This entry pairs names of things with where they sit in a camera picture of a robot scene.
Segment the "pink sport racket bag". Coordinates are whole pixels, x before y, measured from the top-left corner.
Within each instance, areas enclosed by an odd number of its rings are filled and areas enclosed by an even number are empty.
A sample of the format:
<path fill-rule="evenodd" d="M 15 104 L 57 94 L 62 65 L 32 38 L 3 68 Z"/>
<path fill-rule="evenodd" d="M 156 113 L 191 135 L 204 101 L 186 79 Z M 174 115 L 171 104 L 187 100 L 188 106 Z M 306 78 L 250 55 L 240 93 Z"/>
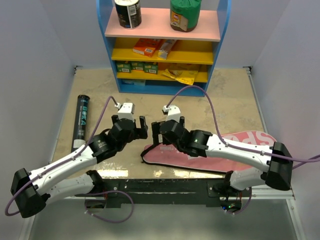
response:
<path fill-rule="evenodd" d="M 272 146 L 277 141 L 270 134 L 257 130 L 229 133 L 224 134 L 222 137 L 232 141 L 260 146 Z M 192 157 L 179 152 L 172 145 L 164 145 L 162 143 L 153 149 L 150 149 L 150 147 L 152 147 L 151 144 L 145 146 L 144 149 L 147 153 L 142 157 L 143 162 L 150 165 L 221 173 L 242 171 L 251 167 L 250 165 L 224 158 Z"/>

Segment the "black shuttlecock tube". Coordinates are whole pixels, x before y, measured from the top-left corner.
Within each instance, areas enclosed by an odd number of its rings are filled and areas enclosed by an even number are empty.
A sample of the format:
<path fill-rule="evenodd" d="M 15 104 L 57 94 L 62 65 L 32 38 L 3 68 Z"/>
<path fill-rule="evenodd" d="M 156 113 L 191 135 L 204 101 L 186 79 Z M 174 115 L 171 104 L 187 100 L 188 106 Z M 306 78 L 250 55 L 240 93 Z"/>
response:
<path fill-rule="evenodd" d="M 71 152 L 80 148 L 86 143 L 87 116 L 90 97 L 80 94 L 77 97 L 74 127 L 71 142 Z"/>

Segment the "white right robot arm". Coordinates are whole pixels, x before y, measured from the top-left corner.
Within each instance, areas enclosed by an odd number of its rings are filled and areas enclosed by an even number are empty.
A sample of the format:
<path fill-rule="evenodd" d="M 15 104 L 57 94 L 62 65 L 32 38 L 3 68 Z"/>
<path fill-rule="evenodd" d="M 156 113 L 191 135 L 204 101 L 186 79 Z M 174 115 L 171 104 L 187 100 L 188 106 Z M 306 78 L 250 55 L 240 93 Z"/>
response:
<path fill-rule="evenodd" d="M 248 169 L 226 173 L 223 185 L 217 190 L 227 196 L 233 197 L 246 188 L 264 184 L 280 191 L 291 188 L 293 160 L 281 142 L 272 146 L 242 143 L 204 130 L 188 131 L 183 123 L 175 120 L 153 122 L 151 129 L 155 143 L 161 136 L 164 144 L 173 145 L 180 153 L 249 165 Z"/>

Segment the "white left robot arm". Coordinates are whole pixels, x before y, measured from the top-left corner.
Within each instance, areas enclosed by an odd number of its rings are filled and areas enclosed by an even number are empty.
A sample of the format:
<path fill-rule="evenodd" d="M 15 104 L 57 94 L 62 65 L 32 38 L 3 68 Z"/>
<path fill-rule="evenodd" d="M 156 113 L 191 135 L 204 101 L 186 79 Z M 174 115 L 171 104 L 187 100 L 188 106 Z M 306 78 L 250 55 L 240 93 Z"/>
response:
<path fill-rule="evenodd" d="M 144 116 L 139 117 L 140 127 L 132 117 L 113 115 L 111 129 L 91 139 L 65 157 L 44 167 L 27 171 L 17 170 L 13 175 L 10 192 L 19 214 L 26 219 L 41 212 L 47 204 L 74 195 L 99 196 L 104 190 L 103 181 L 95 171 L 71 178 L 74 173 L 114 157 L 125 146 L 148 137 Z"/>

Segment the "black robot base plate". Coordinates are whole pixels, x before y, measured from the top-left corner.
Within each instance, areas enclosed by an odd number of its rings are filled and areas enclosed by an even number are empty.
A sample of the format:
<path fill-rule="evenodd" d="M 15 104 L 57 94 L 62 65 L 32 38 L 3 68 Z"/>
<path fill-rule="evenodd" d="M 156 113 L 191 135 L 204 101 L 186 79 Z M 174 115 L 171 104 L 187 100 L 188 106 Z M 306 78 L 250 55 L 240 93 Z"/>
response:
<path fill-rule="evenodd" d="M 103 179 L 88 193 L 122 191 L 136 205 L 220 207 L 224 196 L 216 191 L 216 186 L 223 182 L 222 178 Z"/>

